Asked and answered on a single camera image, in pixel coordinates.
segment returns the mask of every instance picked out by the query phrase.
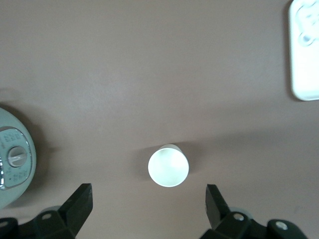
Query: control panel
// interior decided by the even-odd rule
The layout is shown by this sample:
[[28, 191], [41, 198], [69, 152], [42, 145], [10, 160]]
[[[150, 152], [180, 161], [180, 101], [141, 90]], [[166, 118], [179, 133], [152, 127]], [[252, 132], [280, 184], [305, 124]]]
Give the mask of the control panel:
[[32, 154], [23, 133], [14, 127], [0, 128], [0, 189], [7, 190], [30, 176]]

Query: black plastic part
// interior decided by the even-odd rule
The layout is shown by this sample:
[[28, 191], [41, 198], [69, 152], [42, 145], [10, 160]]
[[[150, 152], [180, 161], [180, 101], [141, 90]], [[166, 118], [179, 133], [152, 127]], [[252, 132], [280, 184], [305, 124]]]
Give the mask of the black plastic part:
[[58, 212], [69, 230], [77, 235], [92, 209], [92, 185], [82, 184], [58, 209]]
[[92, 209], [92, 185], [82, 184], [58, 211], [19, 226], [14, 218], [0, 219], [0, 239], [75, 239]]
[[74, 239], [57, 211], [46, 211], [33, 219], [36, 238], [39, 239]]
[[[243, 220], [234, 218], [235, 214], [243, 216]], [[248, 234], [250, 229], [250, 219], [243, 213], [229, 213], [216, 228], [216, 231], [232, 239], [243, 239]]]
[[212, 229], [216, 229], [220, 221], [230, 213], [230, 209], [216, 185], [207, 185], [206, 213]]
[[267, 238], [267, 228], [251, 219], [251, 227], [249, 238], [250, 239], [265, 239]]
[[229, 239], [229, 237], [209, 229], [200, 239]]
[[0, 219], [0, 238], [15, 239], [18, 236], [18, 221], [15, 218]]
[[[287, 229], [283, 230], [276, 226], [277, 222], [286, 224]], [[267, 228], [276, 239], [307, 239], [305, 234], [295, 224], [285, 220], [270, 220]]]
[[[216, 185], [207, 185], [206, 212], [212, 229], [201, 239], [307, 239], [295, 224], [285, 220], [271, 220], [265, 227], [243, 213], [238, 213], [243, 218], [235, 218], [236, 212], [230, 212]], [[280, 229], [278, 221], [286, 224], [287, 229]]]

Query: white container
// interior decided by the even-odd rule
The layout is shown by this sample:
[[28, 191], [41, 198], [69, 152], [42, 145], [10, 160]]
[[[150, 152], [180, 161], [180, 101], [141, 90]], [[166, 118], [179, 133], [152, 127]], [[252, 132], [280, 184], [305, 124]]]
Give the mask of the white container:
[[149, 174], [157, 184], [163, 187], [175, 187], [187, 177], [189, 164], [180, 148], [166, 144], [150, 158]]

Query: white cup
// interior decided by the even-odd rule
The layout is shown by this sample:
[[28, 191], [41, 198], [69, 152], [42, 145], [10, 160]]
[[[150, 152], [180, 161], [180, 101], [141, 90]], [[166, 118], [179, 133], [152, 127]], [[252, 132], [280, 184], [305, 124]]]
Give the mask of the white cup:
[[175, 187], [187, 177], [189, 164], [180, 148], [166, 144], [150, 158], [149, 174], [157, 184], [163, 187]]

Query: dial knob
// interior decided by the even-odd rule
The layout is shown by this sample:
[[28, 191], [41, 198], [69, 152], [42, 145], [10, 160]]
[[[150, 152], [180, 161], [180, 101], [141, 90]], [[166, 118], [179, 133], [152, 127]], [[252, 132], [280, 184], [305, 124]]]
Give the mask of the dial knob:
[[17, 168], [24, 165], [27, 160], [26, 151], [23, 147], [17, 146], [10, 149], [8, 154], [8, 163], [11, 167]]

